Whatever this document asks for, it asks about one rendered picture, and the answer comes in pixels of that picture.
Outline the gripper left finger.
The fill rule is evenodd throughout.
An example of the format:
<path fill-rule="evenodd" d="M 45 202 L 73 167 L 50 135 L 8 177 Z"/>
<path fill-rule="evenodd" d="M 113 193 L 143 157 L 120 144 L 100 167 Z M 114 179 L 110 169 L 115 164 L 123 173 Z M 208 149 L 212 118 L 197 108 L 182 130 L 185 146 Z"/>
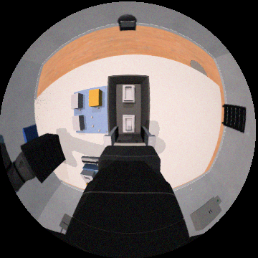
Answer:
<path fill-rule="evenodd" d="M 103 136 L 104 146 L 114 145 L 119 136 L 118 126 L 115 126 L 108 135 Z"/>

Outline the orange rectangular block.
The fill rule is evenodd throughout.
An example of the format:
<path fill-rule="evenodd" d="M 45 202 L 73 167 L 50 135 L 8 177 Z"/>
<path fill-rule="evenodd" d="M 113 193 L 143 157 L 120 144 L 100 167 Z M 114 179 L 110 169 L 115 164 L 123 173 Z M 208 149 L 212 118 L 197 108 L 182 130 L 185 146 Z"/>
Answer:
<path fill-rule="evenodd" d="M 102 90 L 89 90 L 89 107 L 102 106 Z"/>

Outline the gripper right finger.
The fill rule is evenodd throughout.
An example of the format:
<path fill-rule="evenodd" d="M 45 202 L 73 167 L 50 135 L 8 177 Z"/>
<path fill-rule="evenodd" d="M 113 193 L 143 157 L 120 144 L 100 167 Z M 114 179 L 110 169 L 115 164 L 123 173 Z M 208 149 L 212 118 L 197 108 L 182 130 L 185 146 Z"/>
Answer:
<path fill-rule="evenodd" d="M 145 142 L 145 145 L 153 146 L 155 149 L 156 145 L 156 136 L 151 135 L 150 132 L 145 128 L 141 127 L 141 138 L 143 139 L 143 142 Z"/>

